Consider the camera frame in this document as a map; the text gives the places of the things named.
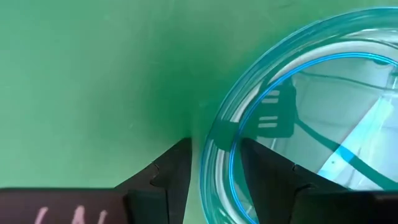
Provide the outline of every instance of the clear glass bowl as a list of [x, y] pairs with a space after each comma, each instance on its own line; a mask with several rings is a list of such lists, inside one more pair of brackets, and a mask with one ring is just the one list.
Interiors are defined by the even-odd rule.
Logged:
[[237, 150], [243, 136], [348, 189], [398, 189], [396, 21], [398, 9], [380, 8], [316, 22], [242, 75], [202, 155], [208, 223], [258, 223]]

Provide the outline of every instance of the green background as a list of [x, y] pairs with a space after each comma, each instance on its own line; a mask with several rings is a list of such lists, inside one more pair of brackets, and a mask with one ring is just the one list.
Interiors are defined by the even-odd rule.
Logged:
[[398, 1], [0, 0], [0, 186], [112, 187], [206, 132], [236, 79], [315, 20]]

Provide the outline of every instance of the green surface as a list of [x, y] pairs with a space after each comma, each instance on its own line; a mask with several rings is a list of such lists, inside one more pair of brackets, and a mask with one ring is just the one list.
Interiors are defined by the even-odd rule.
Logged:
[[193, 135], [199, 152], [265, 50], [334, 14], [398, 1], [0, 1], [0, 186], [111, 187]]

